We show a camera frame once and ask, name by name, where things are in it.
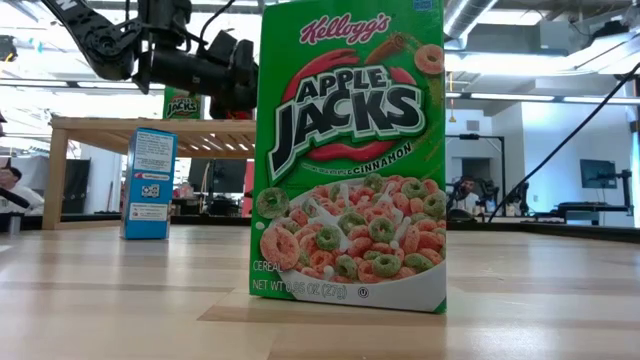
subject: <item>ceiling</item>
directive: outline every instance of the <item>ceiling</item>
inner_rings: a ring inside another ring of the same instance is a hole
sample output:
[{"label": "ceiling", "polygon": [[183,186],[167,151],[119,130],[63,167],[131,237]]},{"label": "ceiling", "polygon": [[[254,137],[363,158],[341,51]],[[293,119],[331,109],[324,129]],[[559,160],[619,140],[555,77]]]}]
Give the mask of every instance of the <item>ceiling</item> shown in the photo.
[{"label": "ceiling", "polygon": [[[199,33],[204,22],[213,12],[220,9],[226,1],[192,0],[194,14],[188,30]],[[276,3],[277,0],[244,0],[236,1],[230,11],[222,14],[211,24],[205,38],[213,38],[220,30],[232,29],[231,34],[237,38],[248,39],[255,43],[256,59],[260,44],[260,13],[264,6]],[[124,21],[125,3],[122,0],[87,1],[87,4],[104,15],[113,23]],[[500,0],[479,19],[479,25],[469,36],[469,42],[482,42],[483,32],[490,34],[495,26],[500,29],[532,29],[543,18],[544,21],[559,23],[572,21],[582,24],[589,19],[606,19],[608,14],[624,14],[628,12],[629,0]],[[131,17],[136,16],[137,2],[132,1]],[[509,31],[501,30],[503,36]],[[0,64],[2,79],[48,79],[73,82],[98,81],[100,79],[87,65],[82,54],[66,29],[51,15],[40,1],[0,0],[0,35],[11,35],[16,38],[18,60]],[[574,39],[576,43],[584,43],[586,39]],[[530,70],[539,67],[547,56],[534,54],[529,63],[521,58],[507,61],[513,67],[514,74],[496,75],[486,67],[487,60],[476,64],[476,67],[456,68],[447,76],[447,89],[467,92],[524,92],[571,95],[601,95],[608,92],[615,83],[610,75],[597,73],[576,76],[544,76],[534,74]],[[449,60],[455,54],[447,55]],[[106,116],[106,117],[158,117],[162,107],[162,98],[156,95],[143,96],[135,89],[48,89],[15,88],[0,86],[2,99],[10,99],[0,104],[0,111],[10,123],[5,132],[13,133],[47,133],[47,122],[51,114],[64,116]],[[458,108],[483,109],[490,114],[494,102],[491,101],[459,101]]]}]

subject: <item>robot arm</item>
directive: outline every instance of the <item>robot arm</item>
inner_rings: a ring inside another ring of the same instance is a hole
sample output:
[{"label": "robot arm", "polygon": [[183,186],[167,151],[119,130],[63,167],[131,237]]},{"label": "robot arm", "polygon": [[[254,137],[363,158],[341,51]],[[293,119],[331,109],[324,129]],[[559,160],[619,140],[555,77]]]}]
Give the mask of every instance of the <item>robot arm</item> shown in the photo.
[{"label": "robot arm", "polygon": [[[258,66],[253,61],[253,43],[221,31],[205,49],[203,40],[186,30],[189,0],[139,0],[138,17],[118,25],[82,0],[42,1],[103,79],[132,78],[144,94],[150,83],[165,84],[209,95],[212,103],[229,110],[256,106]],[[178,49],[185,40],[187,51]],[[196,55],[188,53],[191,41],[199,43]]]}]

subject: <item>kellogg's logo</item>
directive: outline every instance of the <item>kellogg's logo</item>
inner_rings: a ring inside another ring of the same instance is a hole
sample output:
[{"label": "kellogg's logo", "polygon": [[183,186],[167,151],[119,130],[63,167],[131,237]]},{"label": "kellogg's logo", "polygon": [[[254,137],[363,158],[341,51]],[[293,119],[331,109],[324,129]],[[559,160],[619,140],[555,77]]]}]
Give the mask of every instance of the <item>kellogg's logo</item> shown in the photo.
[{"label": "kellogg's logo", "polygon": [[169,101],[166,117],[171,118],[175,115],[189,116],[199,112],[200,102],[197,99],[179,95]]},{"label": "kellogg's logo", "polygon": [[300,30],[300,43],[315,45],[321,40],[345,38],[348,45],[364,44],[376,33],[389,30],[390,23],[391,17],[384,13],[378,14],[375,19],[357,22],[351,22],[351,13],[336,16],[331,20],[325,15]]}]

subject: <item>cereal bowl image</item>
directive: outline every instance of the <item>cereal bowl image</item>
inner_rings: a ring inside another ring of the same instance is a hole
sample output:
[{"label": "cereal bowl image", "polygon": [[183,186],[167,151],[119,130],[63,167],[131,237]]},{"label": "cereal bowl image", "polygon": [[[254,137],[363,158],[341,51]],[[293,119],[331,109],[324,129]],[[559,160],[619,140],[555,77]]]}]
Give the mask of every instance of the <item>cereal bowl image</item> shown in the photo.
[{"label": "cereal bowl image", "polygon": [[[278,188],[258,196],[257,211],[273,218],[260,249],[278,266],[285,283],[340,284],[345,296],[362,302],[358,293],[366,291],[375,304],[383,301],[379,297],[393,297],[394,304],[402,301],[391,288],[404,294],[421,292],[416,306],[425,305],[425,297],[433,297],[435,306],[444,298],[446,196],[435,181],[372,173],[316,186],[292,200]],[[442,294],[420,286],[437,279],[442,279],[443,286],[435,287]],[[308,291],[295,296],[317,298]]]}]

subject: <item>cereal box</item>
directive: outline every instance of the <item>cereal box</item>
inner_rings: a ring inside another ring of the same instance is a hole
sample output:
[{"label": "cereal box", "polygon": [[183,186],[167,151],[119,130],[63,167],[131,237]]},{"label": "cereal box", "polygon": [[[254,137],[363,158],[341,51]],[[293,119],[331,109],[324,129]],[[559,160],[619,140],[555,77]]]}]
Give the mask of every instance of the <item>cereal box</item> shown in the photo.
[{"label": "cereal box", "polygon": [[263,17],[251,294],[446,309],[442,1]]}]

